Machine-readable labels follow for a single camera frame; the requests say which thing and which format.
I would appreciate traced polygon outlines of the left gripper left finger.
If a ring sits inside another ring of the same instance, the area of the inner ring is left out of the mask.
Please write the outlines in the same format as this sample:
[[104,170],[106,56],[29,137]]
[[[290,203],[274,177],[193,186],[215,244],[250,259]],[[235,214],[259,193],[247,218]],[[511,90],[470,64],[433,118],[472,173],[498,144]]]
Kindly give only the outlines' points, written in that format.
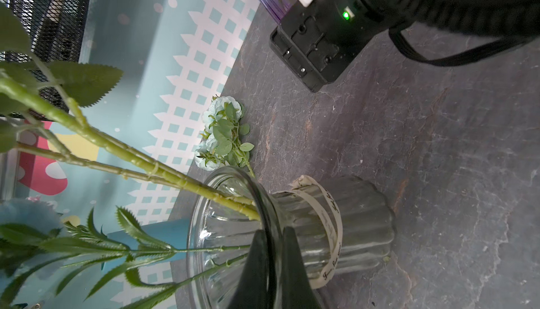
[[270,304],[269,275],[267,236],[264,231],[257,230],[228,309],[268,308]]

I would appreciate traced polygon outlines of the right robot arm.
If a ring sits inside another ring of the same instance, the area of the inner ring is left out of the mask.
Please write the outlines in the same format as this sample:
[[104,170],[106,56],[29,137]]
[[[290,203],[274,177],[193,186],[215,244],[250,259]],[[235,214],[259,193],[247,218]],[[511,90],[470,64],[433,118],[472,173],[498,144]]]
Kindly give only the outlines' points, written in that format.
[[[269,38],[272,50],[312,92],[335,82],[381,33],[406,58],[436,67],[474,64],[539,37],[539,0],[259,1],[277,23]],[[414,23],[490,42],[428,59],[403,34]]]

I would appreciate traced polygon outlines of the pale blue flower stem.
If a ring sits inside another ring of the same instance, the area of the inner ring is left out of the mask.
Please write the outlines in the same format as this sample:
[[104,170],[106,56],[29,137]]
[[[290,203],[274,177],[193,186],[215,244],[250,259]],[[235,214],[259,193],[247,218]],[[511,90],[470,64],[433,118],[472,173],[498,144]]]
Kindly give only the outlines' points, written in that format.
[[202,140],[195,147],[194,161],[204,171],[215,171],[225,166],[244,168],[254,177],[250,152],[254,144],[243,141],[250,125],[243,122],[245,108],[231,96],[213,97],[202,114]]

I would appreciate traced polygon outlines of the double blue carnation stem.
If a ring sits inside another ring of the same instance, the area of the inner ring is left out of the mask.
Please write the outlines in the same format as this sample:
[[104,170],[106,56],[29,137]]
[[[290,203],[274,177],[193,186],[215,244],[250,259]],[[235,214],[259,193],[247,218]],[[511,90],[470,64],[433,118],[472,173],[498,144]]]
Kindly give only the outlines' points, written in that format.
[[116,217],[124,233],[135,240],[136,247],[97,230],[92,214],[87,224],[75,226],[62,222],[47,203],[27,199],[1,203],[1,307],[17,308],[15,299],[27,280],[43,270],[53,274],[59,268],[70,269],[56,287],[56,293],[60,294],[87,269],[118,261],[120,264],[106,272],[87,296],[94,296],[110,281],[124,276],[134,287],[153,290],[151,295],[131,303],[130,308],[154,308],[182,287],[207,275],[202,272],[181,282],[144,282],[141,268],[187,250],[151,236],[126,208],[119,207]]

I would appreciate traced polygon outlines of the clear glass vase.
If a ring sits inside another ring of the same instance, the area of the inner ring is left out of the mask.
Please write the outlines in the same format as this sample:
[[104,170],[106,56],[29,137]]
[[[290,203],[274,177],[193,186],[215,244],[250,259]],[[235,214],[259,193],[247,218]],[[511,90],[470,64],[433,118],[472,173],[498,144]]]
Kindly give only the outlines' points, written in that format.
[[257,230],[269,250],[268,308],[282,308],[284,228],[295,230],[309,284],[315,292],[335,276],[375,268],[390,253],[394,215],[373,184],[354,175],[318,182],[303,175],[288,190],[268,193],[247,173],[220,168],[207,184],[254,203],[260,220],[200,198],[193,212],[188,276],[207,275],[189,286],[194,308],[228,308]]

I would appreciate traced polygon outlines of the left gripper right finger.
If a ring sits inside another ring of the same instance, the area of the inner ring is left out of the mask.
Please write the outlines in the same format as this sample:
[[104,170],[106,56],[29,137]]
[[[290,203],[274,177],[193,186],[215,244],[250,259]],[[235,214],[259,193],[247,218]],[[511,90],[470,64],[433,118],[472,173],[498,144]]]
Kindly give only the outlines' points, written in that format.
[[283,230],[282,308],[321,309],[309,284],[295,230]]

